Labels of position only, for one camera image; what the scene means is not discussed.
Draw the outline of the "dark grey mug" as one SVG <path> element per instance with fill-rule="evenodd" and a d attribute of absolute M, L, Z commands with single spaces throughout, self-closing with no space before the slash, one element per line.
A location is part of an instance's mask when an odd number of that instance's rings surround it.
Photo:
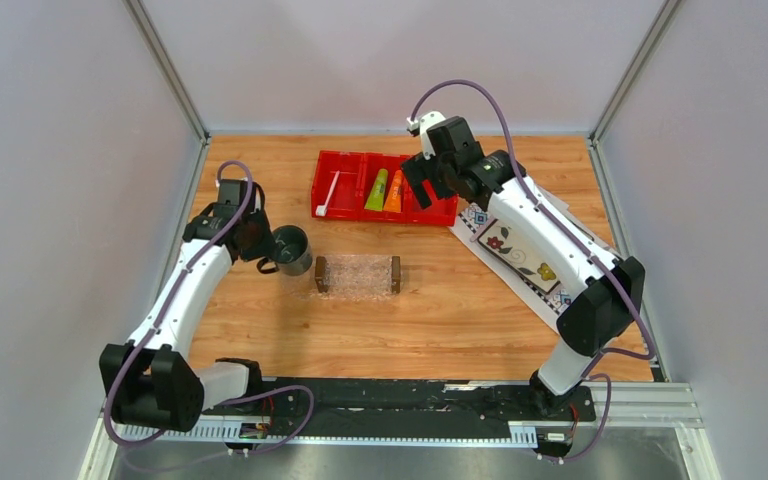
<path fill-rule="evenodd" d="M 279 266 L 278 273 L 290 277 L 305 274 L 313 265 L 311 246 L 305 231 L 296 225 L 284 225 L 272 233 L 275 248 L 269 258 Z"/>

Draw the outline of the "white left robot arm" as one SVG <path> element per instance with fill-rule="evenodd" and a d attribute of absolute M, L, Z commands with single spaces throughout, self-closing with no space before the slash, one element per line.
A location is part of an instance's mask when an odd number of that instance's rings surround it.
<path fill-rule="evenodd" d="M 257 362 L 220 358 L 192 368 L 194 334 L 215 289 L 237 261 L 267 256 L 273 245 L 262 187 L 221 180 L 218 197 L 186 225 L 176 272 L 143 322 L 99 358 L 109 425 L 187 432 L 201 413 L 225 402 L 243 415 L 264 405 Z"/>

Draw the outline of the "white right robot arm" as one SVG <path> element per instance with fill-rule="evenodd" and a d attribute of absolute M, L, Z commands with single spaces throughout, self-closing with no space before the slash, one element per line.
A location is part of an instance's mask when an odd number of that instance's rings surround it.
<path fill-rule="evenodd" d="M 408 120 L 407 131 L 421 144 L 402 166 L 420 205 L 430 204 L 427 186 L 477 205 L 528 241 L 570 296 L 556 322 L 560 340 L 531 380 L 534 412 L 558 417 L 598 356 L 638 318 L 643 265 L 588 238 L 538 191 L 511 147 L 484 152 L 464 118 L 433 111 Z"/>

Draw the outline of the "orange toothpaste tube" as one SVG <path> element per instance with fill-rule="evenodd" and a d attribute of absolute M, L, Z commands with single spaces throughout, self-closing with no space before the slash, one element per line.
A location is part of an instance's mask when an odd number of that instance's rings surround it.
<path fill-rule="evenodd" d="M 396 170 L 390 182 L 382 210 L 389 213 L 402 212 L 404 176 L 401 170 Z"/>

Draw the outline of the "green toothpaste tube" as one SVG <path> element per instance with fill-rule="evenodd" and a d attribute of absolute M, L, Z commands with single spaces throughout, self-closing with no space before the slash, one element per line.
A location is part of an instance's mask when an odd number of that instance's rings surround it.
<path fill-rule="evenodd" d="M 365 210 L 374 212 L 382 211 L 387 191 L 388 177 L 389 172 L 386 168 L 378 170 L 364 204 Z"/>

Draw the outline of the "white toothbrush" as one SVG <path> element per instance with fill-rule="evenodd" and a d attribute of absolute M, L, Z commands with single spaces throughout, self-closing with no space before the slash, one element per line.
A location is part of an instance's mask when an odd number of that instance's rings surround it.
<path fill-rule="evenodd" d="M 329 205 L 331 203 L 332 196 L 333 196 L 334 191 L 336 189 L 336 186 L 338 184 L 339 177 L 340 177 L 340 171 L 336 171 L 334 173 L 333 177 L 332 177 L 332 180 L 331 180 L 331 183 L 329 185 L 329 188 L 328 188 L 328 191 L 327 191 L 327 195 L 325 197 L 324 202 L 319 204 L 315 208 L 315 215 L 317 217 L 325 217 L 326 216 L 328 208 L 329 208 Z"/>

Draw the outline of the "clear textured acrylic tray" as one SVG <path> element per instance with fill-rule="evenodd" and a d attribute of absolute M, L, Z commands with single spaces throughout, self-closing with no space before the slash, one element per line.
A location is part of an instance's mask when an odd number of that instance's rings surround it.
<path fill-rule="evenodd" d="M 381 301 L 399 295 L 406 283 L 396 255 L 319 255 L 302 275 L 287 277 L 283 286 L 300 299 Z"/>

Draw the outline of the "patterned white cloth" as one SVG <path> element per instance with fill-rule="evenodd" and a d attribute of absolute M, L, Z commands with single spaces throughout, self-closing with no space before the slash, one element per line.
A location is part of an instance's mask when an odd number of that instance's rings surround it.
<path fill-rule="evenodd" d="M 450 231 L 552 330 L 572 296 L 531 242 L 478 206 L 455 217 Z"/>

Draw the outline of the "red three-compartment bin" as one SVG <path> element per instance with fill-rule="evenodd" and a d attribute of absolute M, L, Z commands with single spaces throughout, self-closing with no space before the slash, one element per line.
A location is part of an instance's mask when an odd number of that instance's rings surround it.
<path fill-rule="evenodd" d="M 311 216 L 319 219 L 451 227 L 455 198 L 429 197 L 424 208 L 401 171 L 407 155 L 319 153 L 311 185 Z"/>

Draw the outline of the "floral square plate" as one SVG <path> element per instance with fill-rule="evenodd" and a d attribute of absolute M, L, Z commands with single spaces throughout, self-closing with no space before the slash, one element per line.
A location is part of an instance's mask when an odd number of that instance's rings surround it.
<path fill-rule="evenodd" d="M 529 287 L 542 295 L 552 294 L 562 283 L 542 255 L 521 235 L 499 220 L 488 223 L 477 241 Z"/>

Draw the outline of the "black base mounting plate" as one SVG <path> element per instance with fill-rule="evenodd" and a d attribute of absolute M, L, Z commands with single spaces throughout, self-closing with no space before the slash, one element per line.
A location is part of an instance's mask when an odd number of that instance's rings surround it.
<path fill-rule="evenodd" d="M 246 405 L 220 406 L 212 415 L 274 414 L 270 431 L 291 433 L 301 420 L 307 437 L 399 439 L 502 439 L 512 421 L 541 421 L 526 384 L 470 386 L 432 380 L 276 377 L 261 389 L 297 390 Z"/>

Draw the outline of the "aluminium frame rail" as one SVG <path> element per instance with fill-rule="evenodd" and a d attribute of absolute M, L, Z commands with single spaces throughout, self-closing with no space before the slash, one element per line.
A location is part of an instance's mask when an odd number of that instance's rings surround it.
<path fill-rule="evenodd" d="M 539 417 L 523 382 L 269 378 L 187 432 L 98 429 L 83 479 L 718 479 L 689 386 L 583 384 Z"/>

